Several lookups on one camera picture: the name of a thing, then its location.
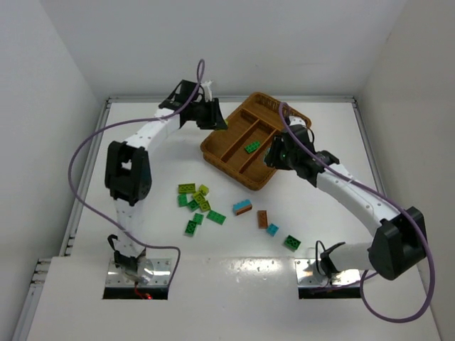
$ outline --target blue lego brick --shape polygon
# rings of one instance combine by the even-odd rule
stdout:
[[[245,208],[247,206],[251,205],[251,201],[249,201],[248,199],[246,200],[243,200],[241,202],[238,202],[237,204],[234,204],[234,207],[233,207],[233,211],[234,213],[236,213],[238,210],[241,210],[242,208]]]
[[[266,229],[267,233],[270,234],[272,237],[275,236],[275,234],[277,233],[278,231],[278,226],[276,226],[275,224],[270,224],[269,227]]]

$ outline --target brown lego brick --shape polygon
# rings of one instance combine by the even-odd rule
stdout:
[[[267,221],[267,211],[257,211],[257,224],[259,225],[260,229],[268,228],[269,222]]]
[[[228,118],[227,130],[212,132],[200,145],[204,159],[250,190],[260,190],[277,171],[264,164],[273,136],[284,127],[278,115],[279,100],[260,92],[251,94]],[[292,116],[308,117],[291,108]],[[245,147],[258,141],[252,153]]]
[[[253,208],[253,206],[250,204],[248,206],[245,206],[241,208],[240,210],[235,211],[235,215],[241,215],[242,213],[248,212]]]

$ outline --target toy block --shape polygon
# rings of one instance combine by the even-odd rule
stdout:
[[[267,222],[267,211],[257,211],[257,224],[260,229],[266,229],[269,226]]]
[[[182,183],[178,185],[178,192],[180,194],[196,193],[195,183]]]
[[[275,224],[270,224],[269,227],[266,229],[267,233],[270,234],[272,237],[275,236],[277,233],[279,227],[276,226]]]
[[[202,195],[205,197],[208,194],[208,187],[205,185],[200,185],[199,192],[201,192]]]
[[[188,224],[186,225],[185,229],[185,234],[188,235],[189,237],[194,236],[194,232],[196,232],[196,227],[198,226],[197,222],[194,222],[193,220],[190,220]]]
[[[259,141],[255,141],[252,144],[249,144],[248,146],[246,146],[245,150],[247,151],[247,153],[250,154],[253,151],[255,151],[256,149],[258,149],[260,145],[261,145],[261,143]]]
[[[200,205],[205,201],[205,198],[201,192],[196,192],[193,194],[193,199]]]
[[[177,196],[178,206],[183,207],[188,204],[188,199],[186,198],[186,194],[180,194]]]
[[[223,223],[225,222],[226,220],[226,217],[224,215],[221,215],[220,213],[218,212],[215,212],[215,211],[210,211],[207,215],[207,219],[210,219],[214,222],[217,222],[218,224],[220,225],[223,225]]]
[[[202,202],[200,205],[200,210],[202,212],[207,212],[207,211],[210,211],[212,208],[210,207],[210,204],[208,203],[208,201],[204,201]]]
[[[191,200],[188,203],[188,207],[190,208],[191,212],[196,211],[199,207],[199,204],[195,200]]]
[[[286,240],[284,241],[284,245],[287,246],[292,251],[296,251],[300,246],[300,241],[295,239],[293,236],[287,236]]]
[[[198,225],[202,225],[202,221],[203,220],[204,220],[204,215],[202,215],[201,213],[195,213],[194,214],[193,221],[197,222]]]
[[[251,202],[249,200],[243,200],[241,202],[238,202],[237,204],[234,204],[233,211],[235,215],[241,215],[242,213],[245,213],[253,208],[253,205],[251,205]]]

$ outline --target white wall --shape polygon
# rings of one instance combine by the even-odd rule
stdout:
[[[354,94],[406,0],[41,0],[99,98],[168,94],[199,58],[218,94]]]
[[[10,340],[36,260],[58,254],[68,161],[100,106],[38,0],[2,1],[0,51],[0,340]]]
[[[409,0],[360,96],[387,193],[424,213],[444,340],[455,335],[454,33],[455,1]]]

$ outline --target green lego brick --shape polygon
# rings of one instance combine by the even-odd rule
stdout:
[[[196,211],[199,207],[199,204],[195,200],[191,200],[188,203],[188,207],[190,208],[191,212]]]
[[[183,207],[188,204],[188,199],[186,198],[186,194],[180,194],[177,196],[178,206]]]
[[[196,227],[198,226],[197,222],[190,220],[186,225],[185,234],[192,237],[194,236],[194,232],[196,232]]]
[[[198,205],[202,204],[205,201],[205,198],[201,192],[194,193],[193,199],[198,203]]]
[[[199,192],[201,192],[202,195],[205,197],[208,194],[208,187],[205,185],[200,185]]]
[[[252,144],[249,144],[248,146],[246,146],[245,150],[247,151],[247,153],[252,153],[256,149],[258,149],[260,145],[261,145],[261,143],[259,141],[255,141]]]
[[[178,192],[180,194],[196,193],[196,184],[195,183],[182,183],[182,184],[178,185]]]
[[[225,222],[226,220],[226,217],[224,215],[221,215],[220,213],[218,212],[215,212],[215,211],[210,211],[207,215],[207,219],[210,219],[214,222],[217,222],[218,224],[220,225],[223,225],[223,223]]]
[[[194,214],[193,221],[197,222],[198,225],[202,225],[202,221],[203,220],[204,220],[204,215],[202,215],[201,213],[195,213]]]
[[[287,236],[286,240],[284,241],[284,245],[289,247],[292,251],[296,251],[300,246],[300,241],[295,239],[293,236]]]
[[[210,211],[212,208],[210,207],[210,204],[208,203],[208,201],[204,201],[200,204],[200,210],[202,212],[207,212],[207,211]]]

